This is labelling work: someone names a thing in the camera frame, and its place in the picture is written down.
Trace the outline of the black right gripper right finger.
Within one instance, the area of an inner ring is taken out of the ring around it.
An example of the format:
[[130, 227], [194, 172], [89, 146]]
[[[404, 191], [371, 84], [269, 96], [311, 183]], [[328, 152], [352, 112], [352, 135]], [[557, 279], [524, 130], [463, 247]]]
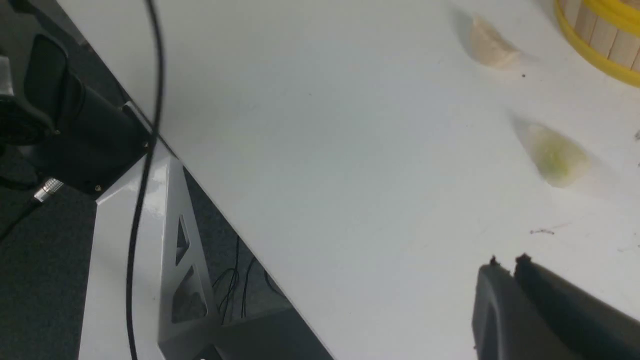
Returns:
[[639, 321], [523, 254], [515, 280], [551, 332], [582, 360], [638, 360]]

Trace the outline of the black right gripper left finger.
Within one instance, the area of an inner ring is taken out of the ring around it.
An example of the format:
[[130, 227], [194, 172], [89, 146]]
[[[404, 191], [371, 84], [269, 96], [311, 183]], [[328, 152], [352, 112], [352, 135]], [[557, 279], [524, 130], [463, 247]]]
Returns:
[[579, 287], [531, 256], [514, 271], [491, 258], [477, 272], [471, 317], [479, 360], [583, 360], [561, 326]]

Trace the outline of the black robot base joint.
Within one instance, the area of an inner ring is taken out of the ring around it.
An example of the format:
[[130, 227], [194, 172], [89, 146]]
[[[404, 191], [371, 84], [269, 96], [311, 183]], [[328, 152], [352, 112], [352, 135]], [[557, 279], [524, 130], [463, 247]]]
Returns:
[[40, 177], [96, 196], [149, 144], [142, 122], [86, 85], [58, 41], [2, 35], [1, 145], [16, 148]]

